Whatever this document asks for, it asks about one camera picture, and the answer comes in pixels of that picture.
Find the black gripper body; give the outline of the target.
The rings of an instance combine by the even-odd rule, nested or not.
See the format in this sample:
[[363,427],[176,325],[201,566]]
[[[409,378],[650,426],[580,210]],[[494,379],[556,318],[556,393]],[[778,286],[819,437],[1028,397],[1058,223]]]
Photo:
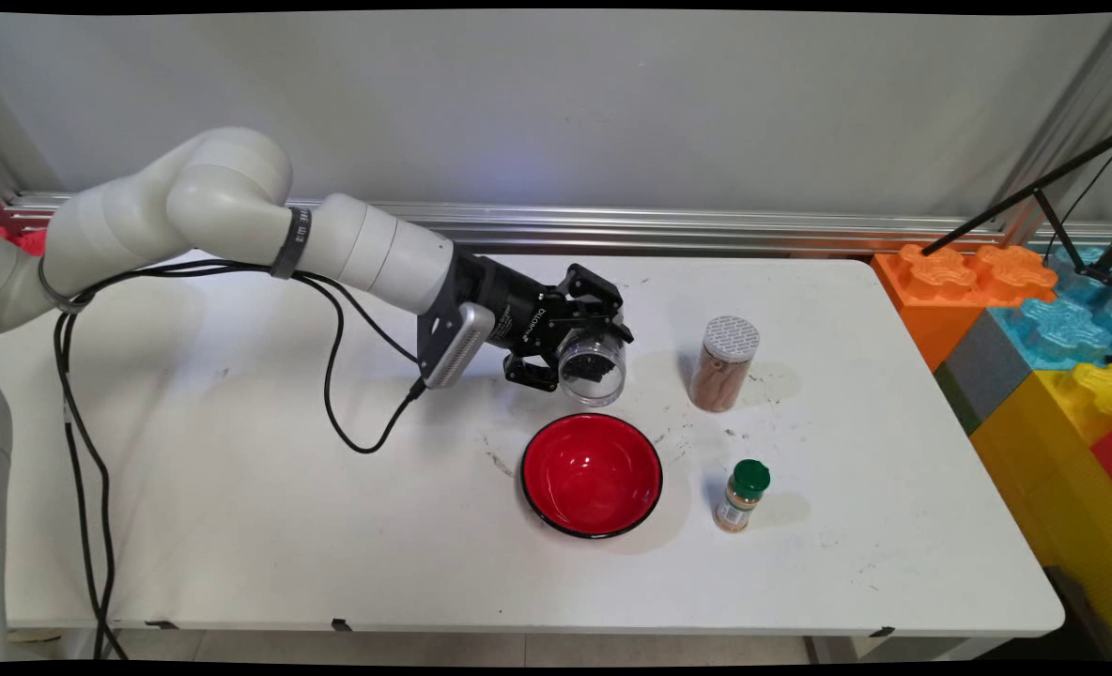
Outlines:
[[557,330],[563,300],[556,287],[480,255],[457,254],[455,304],[477,304],[492,312],[486,341],[522,358],[552,356],[564,335]]

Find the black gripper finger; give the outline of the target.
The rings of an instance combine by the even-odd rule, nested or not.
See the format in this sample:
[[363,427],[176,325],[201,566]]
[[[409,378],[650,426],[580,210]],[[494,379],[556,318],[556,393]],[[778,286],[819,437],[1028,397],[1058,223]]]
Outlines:
[[605,281],[585,266],[572,264],[557,291],[567,299],[564,311],[556,319],[557,325],[610,335],[624,344],[634,341],[631,328],[622,319],[624,300],[616,285]]
[[539,391],[556,391],[559,388],[559,359],[540,355],[540,362],[530,362],[514,352],[507,355],[507,380]]

